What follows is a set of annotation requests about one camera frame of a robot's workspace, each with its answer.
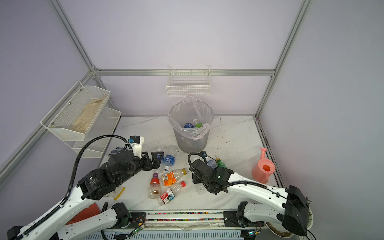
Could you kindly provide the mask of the clear light-blue label bottle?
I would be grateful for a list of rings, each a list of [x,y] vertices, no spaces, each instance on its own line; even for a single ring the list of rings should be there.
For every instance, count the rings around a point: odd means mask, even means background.
[[[217,168],[218,167],[218,164],[217,164],[217,161],[216,160],[209,160],[207,162],[207,165],[213,169]]]

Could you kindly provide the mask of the yellow-cap clear bottle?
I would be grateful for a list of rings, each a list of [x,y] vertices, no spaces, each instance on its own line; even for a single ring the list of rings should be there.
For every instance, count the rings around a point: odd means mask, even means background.
[[[160,181],[162,186],[168,187],[175,184],[178,180],[183,178],[186,174],[187,174],[187,171],[185,168],[173,170],[162,175],[160,177]]]

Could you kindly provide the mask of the red label clear bottle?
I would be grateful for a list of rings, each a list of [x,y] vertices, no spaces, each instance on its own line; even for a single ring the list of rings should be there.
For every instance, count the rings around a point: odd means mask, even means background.
[[[159,197],[157,197],[158,203],[160,206],[167,205],[169,202],[171,202],[176,195],[184,188],[186,187],[186,183],[184,181],[180,183],[175,183],[169,187],[166,188],[166,190],[160,194]]]

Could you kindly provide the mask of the Pocari Sweat bottle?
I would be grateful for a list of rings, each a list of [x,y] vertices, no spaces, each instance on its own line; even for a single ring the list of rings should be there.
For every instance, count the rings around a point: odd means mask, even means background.
[[[192,129],[194,127],[195,126],[192,123],[186,123],[185,126],[184,126],[185,129]]]

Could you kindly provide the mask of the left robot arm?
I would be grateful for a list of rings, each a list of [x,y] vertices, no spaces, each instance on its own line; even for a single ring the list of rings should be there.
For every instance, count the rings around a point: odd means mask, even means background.
[[[100,168],[90,171],[79,180],[62,202],[52,207],[38,219],[25,226],[14,226],[7,232],[9,240],[66,240],[79,239],[89,233],[122,226],[129,217],[129,211],[122,203],[111,210],[80,222],[85,227],[79,231],[66,224],[82,210],[112,193],[124,182],[140,171],[158,169],[164,152],[135,156],[133,151],[121,150],[112,155]]]

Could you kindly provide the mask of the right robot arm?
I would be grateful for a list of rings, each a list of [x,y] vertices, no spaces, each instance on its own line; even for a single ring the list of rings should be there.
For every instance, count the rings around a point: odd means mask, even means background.
[[[270,207],[272,220],[292,234],[306,236],[309,232],[310,205],[301,190],[295,186],[277,188],[247,179],[227,169],[209,167],[204,161],[188,160],[190,171],[214,195],[220,192],[246,196]]]

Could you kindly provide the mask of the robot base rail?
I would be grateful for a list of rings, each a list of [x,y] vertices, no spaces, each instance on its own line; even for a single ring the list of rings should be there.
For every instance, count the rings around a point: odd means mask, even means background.
[[[231,210],[175,210],[175,211],[132,211],[125,229],[134,229],[140,224],[152,229],[260,229],[263,222],[246,224],[242,227],[236,211]]]

